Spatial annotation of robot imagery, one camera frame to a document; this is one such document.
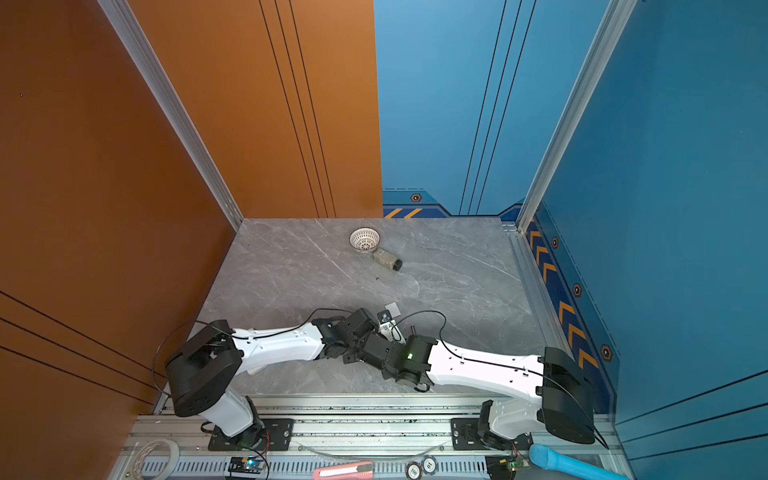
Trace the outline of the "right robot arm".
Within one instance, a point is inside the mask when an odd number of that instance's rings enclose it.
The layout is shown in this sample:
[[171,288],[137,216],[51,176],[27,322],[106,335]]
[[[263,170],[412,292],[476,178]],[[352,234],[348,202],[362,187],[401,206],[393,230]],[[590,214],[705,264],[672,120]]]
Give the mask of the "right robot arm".
[[541,355],[510,356],[424,335],[399,343],[372,333],[359,341],[354,358],[414,388],[453,385],[502,395],[481,406],[477,432],[490,448],[508,449],[520,435],[543,430],[575,444],[600,438],[591,381],[569,354],[555,347]]

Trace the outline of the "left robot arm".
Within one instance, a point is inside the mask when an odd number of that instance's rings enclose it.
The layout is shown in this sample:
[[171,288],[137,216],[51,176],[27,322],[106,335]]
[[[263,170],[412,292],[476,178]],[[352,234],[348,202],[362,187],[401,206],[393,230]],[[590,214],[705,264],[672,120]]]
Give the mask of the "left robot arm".
[[230,444],[253,448],[266,436],[266,427],[252,400],[231,386],[236,376],[284,362],[351,356],[360,340],[379,329],[379,321],[366,309],[309,319],[283,330],[236,329],[225,320],[209,322],[165,362],[175,415],[200,416]]

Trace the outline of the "white battery cover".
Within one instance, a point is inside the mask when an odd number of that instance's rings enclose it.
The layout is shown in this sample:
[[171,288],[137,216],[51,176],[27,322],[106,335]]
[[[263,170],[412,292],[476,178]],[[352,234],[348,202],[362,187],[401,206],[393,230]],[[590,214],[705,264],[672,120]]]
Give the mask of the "white battery cover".
[[391,318],[397,318],[401,315],[401,311],[395,302],[387,304],[385,309],[389,312]]

